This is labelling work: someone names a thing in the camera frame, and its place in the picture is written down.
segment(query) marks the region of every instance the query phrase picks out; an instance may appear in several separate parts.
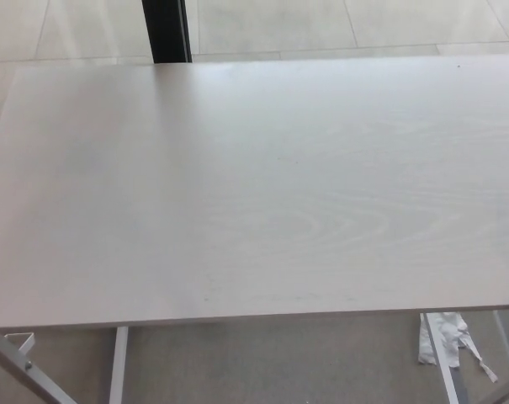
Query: white wood grain surface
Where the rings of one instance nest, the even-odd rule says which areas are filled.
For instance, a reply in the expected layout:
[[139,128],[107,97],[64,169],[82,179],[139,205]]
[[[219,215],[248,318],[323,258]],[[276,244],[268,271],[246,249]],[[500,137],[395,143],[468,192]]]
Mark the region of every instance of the white wood grain surface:
[[509,56],[30,68],[0,327],[509,306]]

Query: table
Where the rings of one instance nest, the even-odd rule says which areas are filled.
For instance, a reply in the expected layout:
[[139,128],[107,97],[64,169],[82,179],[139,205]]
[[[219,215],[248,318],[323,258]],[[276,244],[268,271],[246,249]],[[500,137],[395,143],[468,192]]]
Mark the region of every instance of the table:
[[14,80],[0,330],[503,307],[509,56]]

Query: metal bracket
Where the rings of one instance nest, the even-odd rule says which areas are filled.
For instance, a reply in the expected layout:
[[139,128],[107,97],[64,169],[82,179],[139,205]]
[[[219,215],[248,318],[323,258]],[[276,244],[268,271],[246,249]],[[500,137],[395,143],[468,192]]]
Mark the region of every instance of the metal bracket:
[[32,349],[35,345],[35,335],[33,332],[16,332],[12,334],[5,334],[5,338],[14,345],[16,341],[26,337],[26,339],[20,344],[19,352],[23,355],[26,355],[30,349]]

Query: tile grout line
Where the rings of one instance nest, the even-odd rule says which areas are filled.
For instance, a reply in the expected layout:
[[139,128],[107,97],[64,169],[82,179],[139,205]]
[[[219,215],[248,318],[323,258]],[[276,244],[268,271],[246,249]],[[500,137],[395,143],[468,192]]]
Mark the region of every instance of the tile grout line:
[[499,23],[499,26],[501,26],[501,29],[503,30],[503,33],[506,35],[506,37],[508,38],[509,40],[509,36],[508,36],[508,33],[506,32],[506,29],[505,27],[503,26],[501,20],[499,19],[499,16],[497,16],[497,13],[496,11],[493,9],[493,7],[491,6],[490,4],[490,0],[486,0],[486,3],[488,4],[488,7],[490,8],[491,12],[493,13],[493,15],[496,16],[496,20],[497,22]]
[[477,41],[477,42],[447,42],[447,43],[427,43],[427,44],[409,44],[409,45],[383,45],[383,46],[357,46],[357,47],[343,47],[343,48],[315,48],[315,49],[284,49],[284,50],[254,50],[244,52],[217,52],[217,53],[203,53],[199,55],[236,55],[236,54],[250,54],[250,53],[283,53],[283,52],[311,52],[311,51],[349,51],[352,49],[383,49],[383,48],[405,48],[405,47],[419,47],[419,46],[432,46],[438,47],[440,45],[488,45],[488,44],[507,44],[509,40],[494,40],[494,41]]
[[349,27],[352,29],[353,43],[355,44],[355,47],[358,48],[357,36],[355,35],[355,29],[353,28],[353,23],[352,23],[352,16],[349,15],[349,10],[347,9],[346,0],[342,0],[342,3],[344,4],[344,8],[346,9],[346,15],[347,15],[347,21],[349,21]]
[[50,2],[52,0],[48,0],[46,2],[46,7],[45,7],[45,14],[43,15],[43,24],[41,25],[41,31],[39,32],[39,39],[37,39],[37,45],[35,46],[35,53],[34,53],[34,60],[37,59],[37,52],[39,50],[39,45],[41,43],[41,38],[43,38],[43,31],[45,30],[45,21],[46,21],[46,16],[47,14],[49,13],[49,6],[50,6]]

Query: table frame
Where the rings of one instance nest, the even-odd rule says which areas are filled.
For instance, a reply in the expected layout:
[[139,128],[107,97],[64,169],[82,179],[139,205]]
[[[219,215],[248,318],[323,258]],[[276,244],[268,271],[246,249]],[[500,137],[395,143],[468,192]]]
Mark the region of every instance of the table frame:
[[[451,369],[448,367],[447,358],[443,352],[443,341],[436,322],[430,313],[421,314],[427,325],[428,336],[432,344],[437,367],[447,393],[448,404],[466,404],[459,400],[454,387]],[[33,391],[47,404],[77,404],[65,393],[50,377],[48,377],[37,365],[26,356],[34,344],[34,334],[29,333],[28,339],[17,348],[8,338],[0,334],[0,367],[17,379],[22,385]],[[128,327],[116,329],[114,348],[114,363],[112,368],[112,380],[110,382],[109,404],[121,404],[123,398],[123,384],[125,378],[125,361],[127,357]],[[509,399],[509,381],[501,385],[477,404],[502,404]]]

